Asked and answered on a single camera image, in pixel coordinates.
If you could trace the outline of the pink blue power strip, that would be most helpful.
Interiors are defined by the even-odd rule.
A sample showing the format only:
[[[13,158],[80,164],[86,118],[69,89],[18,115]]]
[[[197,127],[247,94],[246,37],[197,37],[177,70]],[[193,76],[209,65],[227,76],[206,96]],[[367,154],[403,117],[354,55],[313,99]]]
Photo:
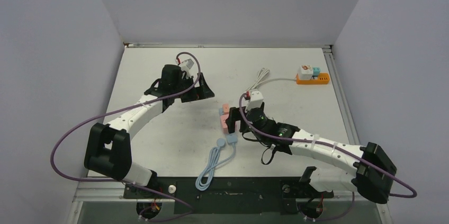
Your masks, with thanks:
[[[226,120],[229,117],[229,114],[222,113],[222,107],[219,109],[220,123],[222,132],[226,138],[226,141],[229,145],[236,144],[238,142],[238,136],[235,133],[230,133],[228,130],[228,126],[226,124]]]

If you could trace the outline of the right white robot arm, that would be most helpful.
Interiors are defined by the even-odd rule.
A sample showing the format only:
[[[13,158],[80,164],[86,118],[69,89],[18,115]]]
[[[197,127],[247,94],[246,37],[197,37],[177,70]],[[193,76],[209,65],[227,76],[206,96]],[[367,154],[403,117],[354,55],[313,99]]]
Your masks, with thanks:
[[[308,157],[334,166],[334,169],[307,167],[299,182],[300,192],[313,196],[319,192],[358,192],[367,200],[387,203],[397,168],[379,145],[348,145],[313,135],[296,126],[269,119],[262,108],[241,113],[237,107],[226,118],[229,132],[240,122],[242,134],[250,132],[254,141],[271,150]]]

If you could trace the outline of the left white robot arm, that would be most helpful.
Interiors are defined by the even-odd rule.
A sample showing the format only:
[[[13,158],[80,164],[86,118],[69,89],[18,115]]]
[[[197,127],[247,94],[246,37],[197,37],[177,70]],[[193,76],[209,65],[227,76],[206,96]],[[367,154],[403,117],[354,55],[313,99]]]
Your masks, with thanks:
[[[84,166],[119,182],[137,184],[137,191],[150,198],[157,193],[157,173],[132,160],[132,138],[156,116],[164,113],[178,98],[193,102],[214,97],[203,74],[196,82],[187,66],[165,65],[161,77],[147,89],[136,107],[107,124],[91,127]]]

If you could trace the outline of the small pink plug adapter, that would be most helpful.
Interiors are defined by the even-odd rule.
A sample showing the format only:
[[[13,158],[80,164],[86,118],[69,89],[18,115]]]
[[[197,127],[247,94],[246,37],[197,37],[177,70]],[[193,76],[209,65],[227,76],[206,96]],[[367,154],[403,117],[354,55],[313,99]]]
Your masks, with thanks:
[[[229,109],[230,109],[230,107],[229,107],[228,103],[225,103],[222,105],[222,113],[223,114],[229,114]]]

